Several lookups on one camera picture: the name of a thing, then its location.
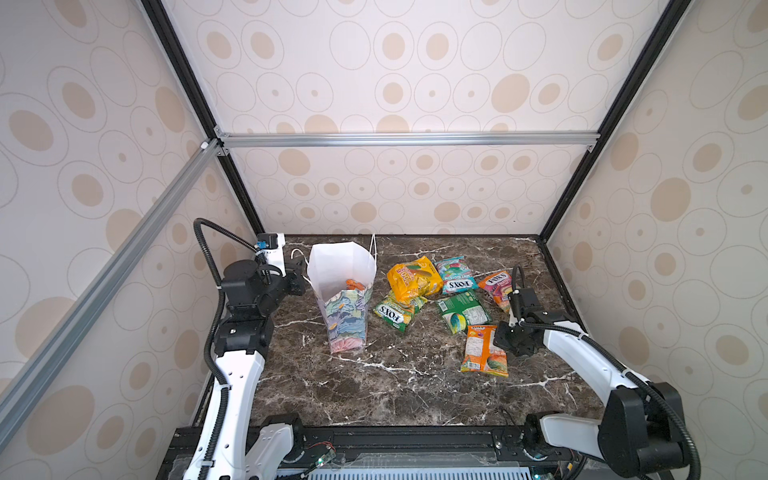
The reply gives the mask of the green snack bag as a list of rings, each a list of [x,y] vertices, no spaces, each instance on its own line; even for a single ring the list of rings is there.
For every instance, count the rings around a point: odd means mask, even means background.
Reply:
[[[437,300],[441,318],[452,334],[465,332],[469,326],[490,325],[491,317],[473,291],[466,291]]]

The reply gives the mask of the floral white paper bag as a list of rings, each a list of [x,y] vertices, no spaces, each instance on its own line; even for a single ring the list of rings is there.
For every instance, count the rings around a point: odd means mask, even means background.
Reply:
[[[367,311],[377,275],[377,243],[372,236],[364,247],[356,242],[312,246],[305,279],[322,314],[330,352],[359,351],[367,343]],[[363,283],[365,291],[348,291],[347,279]]]

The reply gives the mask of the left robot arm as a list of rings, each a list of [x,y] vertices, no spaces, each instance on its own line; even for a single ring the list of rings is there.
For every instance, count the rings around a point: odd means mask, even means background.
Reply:
[[[204,231],[211,229],[248,249],[252,256],[217,267]],[[307,288],[303,258],[285,259],[283,235],[263,233],[250,243],[204,218],[193,230],[212,274],[218,301],[203,359],[213,389],[187,479],[274,479],[280,465],[304,454],[303,424],[296,414],[271,416],[248,441],[255,391],[273,337],[273,314],[288,296]]]

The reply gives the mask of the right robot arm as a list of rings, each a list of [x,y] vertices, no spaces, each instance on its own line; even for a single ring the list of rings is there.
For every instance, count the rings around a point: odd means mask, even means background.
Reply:
[[[619,361],[565,311],[547,310],[525,283],[521,266],[484,282],[508,319],[497,326],[495,347],[516,357],[547,349],[565,361],[604,405],[600,420],[544,412],[526,418],[522,443],[533,456],[566,448],[603,462],[622,478],[703,473],[685,420],[682,398],[667,382],[653,382]]]

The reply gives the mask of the green Fox's candy bag small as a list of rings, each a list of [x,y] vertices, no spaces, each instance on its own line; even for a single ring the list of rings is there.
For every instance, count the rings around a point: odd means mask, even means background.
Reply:
[[[401,303],[397,300],[394,292],[390,291],[374,307],[373,313],[398,331],[406,332],[413,318],[428,302],[427,298],[416,296],[405,303]]]

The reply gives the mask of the orange snack bag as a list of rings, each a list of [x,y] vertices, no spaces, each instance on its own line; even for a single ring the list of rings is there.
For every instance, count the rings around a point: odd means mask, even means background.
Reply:
[[[367,287],[354,279],[347,279],[345,282],[345,287],[348,291],[365,291]]]
[[[467,327],[461,372],[480,372],[498,377],[508,376],[506,352],[494,344],[496,330],[497,327],[492,325],[470,325]]]

